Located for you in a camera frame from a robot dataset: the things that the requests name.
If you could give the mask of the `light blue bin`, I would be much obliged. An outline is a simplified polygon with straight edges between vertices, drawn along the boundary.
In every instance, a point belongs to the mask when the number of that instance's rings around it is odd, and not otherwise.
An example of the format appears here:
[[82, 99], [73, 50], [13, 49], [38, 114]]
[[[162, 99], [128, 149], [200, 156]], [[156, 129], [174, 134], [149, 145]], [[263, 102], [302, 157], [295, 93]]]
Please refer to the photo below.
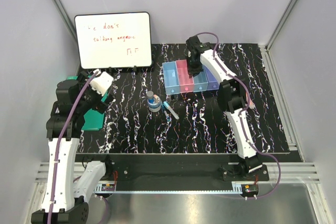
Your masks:
[[162, 64], [164, 75], [164, 87], [167, 95], [179, 94], [180, 83], [177, 74], [175, 61], [165, 62]]

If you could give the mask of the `pink bin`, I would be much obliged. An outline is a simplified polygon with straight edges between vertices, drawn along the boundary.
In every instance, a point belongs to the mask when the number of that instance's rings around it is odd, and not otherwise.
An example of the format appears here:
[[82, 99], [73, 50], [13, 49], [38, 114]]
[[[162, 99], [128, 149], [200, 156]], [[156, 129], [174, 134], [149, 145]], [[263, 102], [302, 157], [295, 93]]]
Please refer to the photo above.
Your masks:
[[187, 61], [176, 61], [177, 74], [180, 84], [180, 93], [188, 93], [194, 91], [194, 81], [192, 76], [188, 74]]

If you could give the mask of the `purple bin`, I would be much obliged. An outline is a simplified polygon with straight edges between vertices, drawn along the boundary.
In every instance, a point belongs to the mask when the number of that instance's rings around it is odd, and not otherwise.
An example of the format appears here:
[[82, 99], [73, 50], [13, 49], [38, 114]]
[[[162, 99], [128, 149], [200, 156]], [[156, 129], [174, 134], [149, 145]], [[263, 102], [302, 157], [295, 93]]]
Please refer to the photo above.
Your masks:
[[206, 73], [207, 80], [208, 80], [207, 90], [209, 91], [218, 90], [219, 84], [216, 78], [213, 76], [213, 74], [210, 72], [210, 70], [206, 66], [204, 66], [204, 71]]

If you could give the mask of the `grey blue glue stick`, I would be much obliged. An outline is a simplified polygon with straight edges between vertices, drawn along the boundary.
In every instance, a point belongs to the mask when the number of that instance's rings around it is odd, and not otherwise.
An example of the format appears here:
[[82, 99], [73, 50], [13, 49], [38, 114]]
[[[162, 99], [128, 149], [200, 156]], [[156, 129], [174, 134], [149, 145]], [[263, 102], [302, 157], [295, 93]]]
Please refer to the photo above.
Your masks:
[[148, 99], [149, 102], [153, 101], [153, 99], [154, 99], [154, 93], [152, 91], [148, 91], [146, 93], [146, 96], [147, 96], [147, 99]]

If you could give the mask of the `teal blue bin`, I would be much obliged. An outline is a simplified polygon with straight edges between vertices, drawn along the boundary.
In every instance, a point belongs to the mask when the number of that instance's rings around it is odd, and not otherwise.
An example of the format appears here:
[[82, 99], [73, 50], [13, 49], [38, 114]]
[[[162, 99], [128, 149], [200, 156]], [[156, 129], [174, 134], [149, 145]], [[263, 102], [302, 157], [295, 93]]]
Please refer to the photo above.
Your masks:
[[203, 92], [207, 90], [208, 79], [205, 71], [200, 72], [199, 74], [193, 77], [194, 81], [194, 92]]

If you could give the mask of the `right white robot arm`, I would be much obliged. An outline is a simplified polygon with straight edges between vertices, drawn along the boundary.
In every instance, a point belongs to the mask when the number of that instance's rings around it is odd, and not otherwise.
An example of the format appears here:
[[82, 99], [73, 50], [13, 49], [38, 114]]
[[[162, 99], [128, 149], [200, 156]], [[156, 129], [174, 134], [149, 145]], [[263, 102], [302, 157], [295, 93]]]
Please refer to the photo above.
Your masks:
[[198, 35], [194, 35], [186, 40], [186, 45], [188, 74], [194, 76], [201, 72], [202, 67], [206, 67], [219, 84], [217, 103], [232, 126], [239, 156], [239, 163], [233, 174], [250, 180], [256, 176], [257, 170], [262, 168], [263, 164], [254, 147], [246, 118], [250, 106], [248, 89], [220, 59], [216, 52], [218, 44], [213, 47], [208, 42], [202, 43]]

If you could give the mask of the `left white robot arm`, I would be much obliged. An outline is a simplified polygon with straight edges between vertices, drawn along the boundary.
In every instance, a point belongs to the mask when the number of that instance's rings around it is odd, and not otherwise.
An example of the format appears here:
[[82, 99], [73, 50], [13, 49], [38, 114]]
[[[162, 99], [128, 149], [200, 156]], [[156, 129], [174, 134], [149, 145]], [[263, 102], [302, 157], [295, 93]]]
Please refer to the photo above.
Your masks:
[[49, 147], [47, 187], [31, 223], [86, 223], [89, 200], [100, 179], [113, 175], [113, 167], [105, 158], [90, 161], [84, 173], [74, 178], [77, 148], [85, 114], [95, 110], [103, 114], [112, 99], [107, 95], [113, 77], [96, 69], [91, 75], [82, 72], [76, 79], [57, 84], [57, 100], [46, 123]]

